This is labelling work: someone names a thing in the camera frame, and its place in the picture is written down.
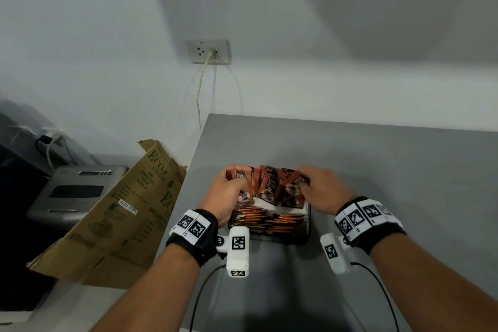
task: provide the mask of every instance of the gray table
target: gray table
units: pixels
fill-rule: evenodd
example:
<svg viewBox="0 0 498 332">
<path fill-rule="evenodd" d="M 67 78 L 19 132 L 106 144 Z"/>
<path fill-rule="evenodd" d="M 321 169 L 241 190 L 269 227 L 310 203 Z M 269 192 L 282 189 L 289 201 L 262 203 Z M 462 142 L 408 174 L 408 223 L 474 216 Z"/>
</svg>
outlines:
<svg viewBox="0 0 498 332">
<path fill-rule="evenodd" d="M 388 206 L 435 257 L 498 298 L 497 154 L 498 133 L 212 114 L 167 230 L 196 208 L 226 164 L 331 167 L 358 194 Z M 332 217 L 314 211 L 305 246 L 251 241 L 250 276 L 215 274 L 194 329 L 362 330 L 359 320 L 368 332 L 394 330 L 386 300 L 366 271 L 335 276 L 330 270 L 318 239 L 333 229 Z M 373 268 L 365 254 L 358 258 Z M 220 262 L 203 266 L 195 294 Z M 183 327 L 192 308 L 193 301 Z M 401 329 L 409 330 L 395 311 Z"/>
</svg>

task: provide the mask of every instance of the hand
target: hand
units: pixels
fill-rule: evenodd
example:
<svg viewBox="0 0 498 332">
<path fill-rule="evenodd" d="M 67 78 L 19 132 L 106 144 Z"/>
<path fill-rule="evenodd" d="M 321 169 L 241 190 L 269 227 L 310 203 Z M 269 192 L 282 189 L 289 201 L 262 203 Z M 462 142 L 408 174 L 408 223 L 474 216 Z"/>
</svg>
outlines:
<svg viewBox="0 0 498 332">
<path fill-rule="evenodd" d="M 346 202 L 356 197 L 355 193 L 328 168 L 301 165 L 297 171 L 310 178 L 309 185 L 301 183 L 299 188 L 309 203 L 322 213 L 335 216 Z"/>
<path fill-rule="evenodd" d="M 248 191 L 247 179 L 234 178 L 228 181 L 226 171 L 231 169 L 251 172 L 251 167 L 246 165 L 232 164 L 216 175 L 211 186 L 209 187 L 203 201 L 199 205 L 200 209 L 208 210 L 218 220 L 218 226 L 223 227 L 227 224 L 232 211 L 237 203 L 239 192 Z"/>
</svg>

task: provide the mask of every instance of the white wall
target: white wall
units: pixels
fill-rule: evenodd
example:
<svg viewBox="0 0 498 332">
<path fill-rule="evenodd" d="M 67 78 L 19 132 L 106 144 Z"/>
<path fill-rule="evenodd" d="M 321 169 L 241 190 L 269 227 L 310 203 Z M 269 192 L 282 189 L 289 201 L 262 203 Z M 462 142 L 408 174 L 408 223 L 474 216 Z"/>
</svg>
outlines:
<svg viewBox="0 0 498 332">
<path fill-rule="evenodd" d="M 0 0 L 0 112 L 104 161 L 188 164 L 208 113 L 498 131 L 498 0 Z"/>
</svg>

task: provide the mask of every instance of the cardboard box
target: cardboard box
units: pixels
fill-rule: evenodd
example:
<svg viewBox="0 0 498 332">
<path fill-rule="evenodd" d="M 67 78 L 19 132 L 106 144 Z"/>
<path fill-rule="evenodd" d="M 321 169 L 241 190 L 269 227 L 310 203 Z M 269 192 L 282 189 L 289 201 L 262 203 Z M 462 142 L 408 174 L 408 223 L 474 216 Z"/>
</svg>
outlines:
<svg viewBox="0 0 498 332">
<path fill-rule="evenodd" d="M 47 276 L 84 285 L 130 288 L 152 266 L 186 167 L 156 140 L 90 212 L 27 264 Z"/>
</svg>

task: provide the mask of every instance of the wall plate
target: wall plate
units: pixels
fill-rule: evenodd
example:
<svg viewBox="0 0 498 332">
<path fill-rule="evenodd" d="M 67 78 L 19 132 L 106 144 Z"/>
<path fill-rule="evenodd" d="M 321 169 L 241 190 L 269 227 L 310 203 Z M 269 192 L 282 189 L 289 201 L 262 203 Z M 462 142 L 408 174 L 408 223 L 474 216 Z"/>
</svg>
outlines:
<svg viewBox="0 0 498 332">
<path fill-rule="evenodd" d="M 193 63 L 204 64 L 208 58 L 208 51 L 213 48 L 215 58 L 210 60 L 212 65 L 230 64 L 230 45 L 227 39 L 188 39 L 187 51 Z"/>
</svg>

